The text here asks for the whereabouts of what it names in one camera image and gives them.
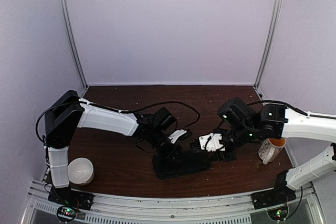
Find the black zip tool case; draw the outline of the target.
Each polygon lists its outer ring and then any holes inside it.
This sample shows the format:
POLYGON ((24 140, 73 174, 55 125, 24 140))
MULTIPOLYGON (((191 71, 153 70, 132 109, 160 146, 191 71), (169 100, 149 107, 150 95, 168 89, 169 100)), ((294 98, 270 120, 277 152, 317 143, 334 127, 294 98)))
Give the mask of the black zip tool case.
POLYGON ((162 158, 155 155, 152 159, 154 172, 158 179, 168 179, 207 171, 211 167, 205 153, 183 151, 178 159, 162 158))

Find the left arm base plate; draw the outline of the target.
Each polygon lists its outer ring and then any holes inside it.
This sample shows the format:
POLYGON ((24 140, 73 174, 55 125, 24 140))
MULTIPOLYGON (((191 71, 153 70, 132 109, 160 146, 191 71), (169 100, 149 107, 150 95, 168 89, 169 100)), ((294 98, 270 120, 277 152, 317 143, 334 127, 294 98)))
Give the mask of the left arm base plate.
POLYGON ((56 188, 51 183, 48 200, 59 205, 65 205, 75 209, 90 210, 94 195, 91 193, 72 190, 70 186, 56 188))

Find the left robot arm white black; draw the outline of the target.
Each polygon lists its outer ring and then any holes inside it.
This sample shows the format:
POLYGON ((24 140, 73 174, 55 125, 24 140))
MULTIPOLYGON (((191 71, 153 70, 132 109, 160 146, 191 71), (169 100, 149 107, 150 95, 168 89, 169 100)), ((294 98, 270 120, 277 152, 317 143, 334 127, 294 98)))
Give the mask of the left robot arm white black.
POLYGON ((75 192, 70 190, 68 148, 77 128, 104 130, 145 140, 162 158, 168 159, 179 155, 181 148, 176 141, 187 132, 165 133, 176 122, 166 108, 154 114, 122 111, 90 102, 74 90, 67 91, 46 110, 44 118, 54 194, 64 205, 71 205, 76 199, 75 192))

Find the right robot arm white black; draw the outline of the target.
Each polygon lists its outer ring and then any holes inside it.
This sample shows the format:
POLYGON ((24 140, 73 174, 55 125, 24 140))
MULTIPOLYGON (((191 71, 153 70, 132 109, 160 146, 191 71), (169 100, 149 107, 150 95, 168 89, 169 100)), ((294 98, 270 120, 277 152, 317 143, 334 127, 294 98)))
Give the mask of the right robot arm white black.
POLYGON ((254 140, 308 138, 330 145, 306 163, 277 176, 269 192, 272 203, 279 204, 304 184, 335 170, 335 116, 314 114, 290 104, 268 100, 259 112, 240 98, 225 102, 217 111, 230 129, 217 128, 221 138, 215 141, 218 151, 233 151, 254 140))

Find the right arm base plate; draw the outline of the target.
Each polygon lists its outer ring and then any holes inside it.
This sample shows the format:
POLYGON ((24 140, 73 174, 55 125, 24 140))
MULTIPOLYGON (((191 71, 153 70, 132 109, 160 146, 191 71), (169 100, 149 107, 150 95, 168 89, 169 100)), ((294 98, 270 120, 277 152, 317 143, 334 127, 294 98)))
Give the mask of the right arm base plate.
POLYGON ((273 189, 251 194, 255 210, 285 204, 296 198, 296 191, 290 189, 286 182, 276 183, 273 189))

